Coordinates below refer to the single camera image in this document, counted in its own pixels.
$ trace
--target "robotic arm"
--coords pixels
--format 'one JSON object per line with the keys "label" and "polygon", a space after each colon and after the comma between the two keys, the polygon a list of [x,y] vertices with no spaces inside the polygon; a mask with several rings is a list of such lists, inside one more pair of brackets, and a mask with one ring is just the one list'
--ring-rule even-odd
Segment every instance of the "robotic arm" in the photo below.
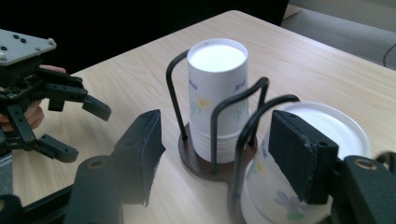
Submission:
{"label": "robotic arm", "polygon": [[269,152],[300,201],[325,204],[320,224],[396,223],[396,153],[337,158],[338,145],[298,116],[274,111]]}
{"label": "robotic arm", "polygon": [[0,127],[0,154],[35,150],[59,161],[75,161],[78,151],[74,148],[47,134],[36,139],[24,116],[29,104],[48,98],[48,110],[62,112],[65,101],[83,103],[83,109],[103,120],[108,120],[110,107],[90,96],[80,77],[39,67],[40,55],[56,48],[52,39],[6,30],[0,30],[0,36],[0,113],[13,127],[13,132],[3,132]]}

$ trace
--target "cable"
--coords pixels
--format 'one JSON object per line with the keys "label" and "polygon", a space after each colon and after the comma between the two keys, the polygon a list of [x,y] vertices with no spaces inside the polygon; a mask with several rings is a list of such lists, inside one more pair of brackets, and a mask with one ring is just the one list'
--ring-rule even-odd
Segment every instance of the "cable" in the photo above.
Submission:
{"label": "cable", "polygon": [[396,47],[396,43],[394,45],[392,45],[392,47],[390,47],[390,49],[387,50],[387,52],[385,53],[384,57],[382,58],[382,64],[384,64],[384,67],[387,67],[388,54],[390,53],[391,50],[393,50],[394,47]]}

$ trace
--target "white paper cup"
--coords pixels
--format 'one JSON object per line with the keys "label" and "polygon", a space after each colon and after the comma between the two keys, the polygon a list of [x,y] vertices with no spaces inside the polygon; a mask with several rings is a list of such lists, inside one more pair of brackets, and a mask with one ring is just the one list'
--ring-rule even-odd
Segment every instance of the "white paper cup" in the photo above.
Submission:
{"label": "white paper cup", "polygon": [[[371,146],[364,130],[341,111],[311,102],[287,104],[279,110],[299,116],[331,138],[339,146],[338,158],[349,155],[370,157]],[[320,222],[330,214],[332,197],[323,205],[300,202],[268,152],[268,140],[269,132],[246,170],[241,195],[241,210],[245,220],[248,224]]]}
{"label": "white paper cup", "polygon": [[[231,39],[215,38],[188,52],[190,123],[210,135],[215,107],[248,89],[248,51]],[[248,121],[248,99],[230,105],[218,116],[218,135],[239,132]]]}
{"label": "white paper cup", "polygon": [[[204,160],[211,161],[211,138],[210,135],[201,133],[196,130],[193,124],[190,124],[191,140],[195,152]],[[234,161],[235,146],[240,132],[218,136],[217,138],[217,157],[218,163],[227,163]]]}

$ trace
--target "dark background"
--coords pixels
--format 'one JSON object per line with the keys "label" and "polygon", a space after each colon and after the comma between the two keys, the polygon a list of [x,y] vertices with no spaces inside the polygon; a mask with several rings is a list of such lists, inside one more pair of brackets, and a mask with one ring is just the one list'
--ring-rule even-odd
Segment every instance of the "dark background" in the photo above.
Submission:
{"label": "dark background", "polygon": [[22,1],[2,0],[0,29],[53,38],[44,63],[69,74],[228,10],[280,25],[289,1]]}

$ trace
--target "holder base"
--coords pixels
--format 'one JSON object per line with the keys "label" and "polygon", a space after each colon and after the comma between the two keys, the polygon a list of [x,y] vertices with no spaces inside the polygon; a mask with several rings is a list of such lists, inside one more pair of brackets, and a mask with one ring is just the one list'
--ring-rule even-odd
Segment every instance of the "holder base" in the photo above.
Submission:
{"label": "holder base", "polygon": [[[235,223],[246,223],[240,205],[240,197],[235,199],[231,196],[231,191],[234,182],[234,161],[228,163],[218,163],[217,172],[211,173],[211,162],[202,159],[194,149],[191,140],[190,124],[185,126],[186,134],[189,137],[187,140],[182,140],[181,136],[178,138],[178,151],[183,160],[184,165],[195,175],[207,180],[224,181],[228,185],[228,199],[227,203],[233,220]],[[242,158],[243,171],[246,170],[248,163],[254,158],[257,151],[257,138],[254,139],[254,145],[246,144],[244,156]]]}

